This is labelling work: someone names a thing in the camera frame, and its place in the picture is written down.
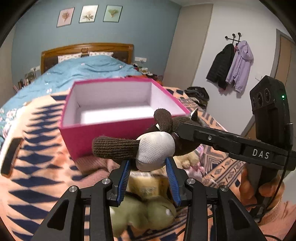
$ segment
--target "blue wall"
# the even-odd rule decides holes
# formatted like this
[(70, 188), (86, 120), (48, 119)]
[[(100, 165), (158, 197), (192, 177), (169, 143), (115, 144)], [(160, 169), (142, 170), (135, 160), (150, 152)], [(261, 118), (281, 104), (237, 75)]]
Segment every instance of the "blue wall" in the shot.
[[(78, 23), (84, 5), (98, 4), (95, 22)], [(107, 4), (123, 6), (119, 23), (104, 23)], [(72, 24), (57, 28), (60, 10), (75, 7)], [(181, 6), (169, 0), (40, 0), (17, 22), (12, 46), (12, 80), (40, 65), (41, 52), (70, 44), (134, 44), (134, 57), (163, 75)]]

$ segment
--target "white framed picture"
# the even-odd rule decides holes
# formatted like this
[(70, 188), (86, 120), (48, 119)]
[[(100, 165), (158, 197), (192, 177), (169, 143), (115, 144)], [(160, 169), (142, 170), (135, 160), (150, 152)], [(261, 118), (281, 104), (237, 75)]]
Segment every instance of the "white framed picture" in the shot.
[(99, 5), (86, 5), (83, 6), (79, 23), (91, 23), (94, 22), (96, 18), (96, 12), (98, 10)]
[(75, 8), (72, 7), (60, 11), (59, 18), (57, 20), (57, 28), (71, 24), (74, 9)]
[(118, 23), (122, 11), (122, 6), (107, 5), (103, 22)]

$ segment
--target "pillow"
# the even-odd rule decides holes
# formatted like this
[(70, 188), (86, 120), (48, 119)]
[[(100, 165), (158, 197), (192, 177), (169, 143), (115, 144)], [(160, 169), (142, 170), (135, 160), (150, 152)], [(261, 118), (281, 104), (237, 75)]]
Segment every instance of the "pillow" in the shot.
[(96, 56), (96, 55), (107, 55), (112, 57), (113, 56), (113, 52), (89, 52), (89, 56)]
[(58, 62), (60, 63), (60, 62), (63, 62), (65, 60), (72, 59), (72, 58), (80, 58), (81, 55), (82, 55), (82, 53), (61, 55), (61, 56), (58, 56)]

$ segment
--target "wooden headboard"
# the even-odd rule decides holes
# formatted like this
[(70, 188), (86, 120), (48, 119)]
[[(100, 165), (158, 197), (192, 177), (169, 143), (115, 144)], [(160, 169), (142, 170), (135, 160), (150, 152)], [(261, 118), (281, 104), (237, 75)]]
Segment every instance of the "wooden headboard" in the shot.
[(131, 64), (133, 55), (133, 44), (120, 43), (89, 43), (75, 44), (55, 49), (50, 49), (41, 54), (41, 74), (49, 70), (58, 63), (58, 56), (66, 54), (82, 53), (82, 56), (88, 55), (88, 52), (113, 52), (113, 57)]

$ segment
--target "open box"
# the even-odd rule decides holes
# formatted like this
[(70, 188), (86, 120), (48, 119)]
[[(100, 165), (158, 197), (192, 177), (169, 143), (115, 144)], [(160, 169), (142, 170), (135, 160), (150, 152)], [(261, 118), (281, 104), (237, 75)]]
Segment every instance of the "open box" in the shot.
[(154, 124), (154, 111), (190, 112), (157, 82), (146, 78), (78, 81), (67, 96), (60, 131), (75, 161), (92, 153), (98, 136), (136, 139)]

